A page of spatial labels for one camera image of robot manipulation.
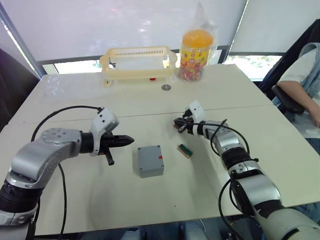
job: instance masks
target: white bracket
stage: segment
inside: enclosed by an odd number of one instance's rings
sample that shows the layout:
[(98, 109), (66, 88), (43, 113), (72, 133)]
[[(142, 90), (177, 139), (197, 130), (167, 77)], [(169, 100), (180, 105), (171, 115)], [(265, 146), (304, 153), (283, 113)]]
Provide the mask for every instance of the white bracket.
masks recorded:
[[(205, 111), (197, 100), (190, 103), (186, 109), (189, 109), (191, 111), (192, 115), (190, 116), (190, 118), (193, 119), (194, 123), (200, 123), (201, 121), (206, 120)], [(198, 125), (193, 125), (192, 132), (194, 135), (196, 135), (197, 133), (197, 128)]]
[(110, 133), (118, 126), (119, 120), (117, 117), (109, 111), (107, 108), (103, 109), (93, 119), (93, 123), (90, 128), (90, 132), (93, 136), (93, 151), (90, 156), (97, 156), (100, 149), (100, 139), (104, 133)]

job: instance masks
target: orange lid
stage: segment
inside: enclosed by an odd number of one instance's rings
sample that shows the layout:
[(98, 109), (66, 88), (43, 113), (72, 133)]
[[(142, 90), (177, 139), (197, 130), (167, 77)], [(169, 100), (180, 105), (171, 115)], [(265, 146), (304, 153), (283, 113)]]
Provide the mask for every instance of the orange lid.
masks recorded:
[(182, 43), (191, 48), (205, 48), (212, 45), (214, 42), (213, 36), (202, 29), (195, 29), (186, 32), (183, 35)]

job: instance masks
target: white table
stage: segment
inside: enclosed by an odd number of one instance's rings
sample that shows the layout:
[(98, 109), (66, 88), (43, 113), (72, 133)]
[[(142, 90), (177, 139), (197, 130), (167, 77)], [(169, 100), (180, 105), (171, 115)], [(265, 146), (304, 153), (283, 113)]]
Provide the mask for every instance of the white table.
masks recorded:
[[(9, 124), (39, 123), (50, 113), (72, 105), (106, 107), (117, 117), (179, 113), (194, 100), (203, 109), (272, 105), (234, 64), (208, 66), (199, 82), (172, 77), (156, 81), (126, 80), (103, 87), (102, 73), (45, 75)], [(170, 84), (171, 90), (161, 89)], [(94, 111), (73, 109), (49, 121), (91, 119)]]
[[(227, 123), (246, 137), (251, 156), (260, 159), (285, 206), (320, 201), (319, 155), (273, 105), (207, 110), (205, 114), (208, 120), (227, 118)], [(227, 171), (208, 140), (186, 132), (179, 134), (173, 128), (173, 119), (180, 116), (119, 117), (120, 124), (113, 133), (129, 135), (135, 142), (111, 149), (114, 166), (108, 166), (103, 156), (88, 154), (62, 162), (68, 198), (65, 233), (219, 216), (218, 195), (228, 179)], [(1, 179), (36, 125), (9, 124), (1, 132)], [(91, 120), (48, 122), (40, 132), (52, 127), (87, 131), (90, 125)], [(190, 159), (177, 150), (179, 144), (194, 152)], [(137, 148), (152, 145), (161, 146), (164, 175), (140, 178)], [(56, 170), (41, 196), (37, 235), (60, 231), (63, 205), (61, 174)], [(227, 193), (222, 208), (225, 215), (239, 213)]]

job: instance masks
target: gray plastic box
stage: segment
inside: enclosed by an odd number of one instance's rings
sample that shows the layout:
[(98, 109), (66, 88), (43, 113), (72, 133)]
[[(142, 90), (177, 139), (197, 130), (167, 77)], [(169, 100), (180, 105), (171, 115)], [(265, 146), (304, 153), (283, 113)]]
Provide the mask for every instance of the gray plastic box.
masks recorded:
[(160, 146), (139, 147), (138, 167), (142, 178), (163, 175), (165, 165)]

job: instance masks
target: small block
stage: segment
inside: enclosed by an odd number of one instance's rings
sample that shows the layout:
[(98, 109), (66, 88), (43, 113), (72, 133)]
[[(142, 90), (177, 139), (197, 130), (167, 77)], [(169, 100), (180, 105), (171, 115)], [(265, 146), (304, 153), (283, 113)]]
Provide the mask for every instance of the small block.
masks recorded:
[(181, 152), (187, 159), (189, 159), (193, 152), (186, 148), (183, 144), (180, 144), (177, 149)]

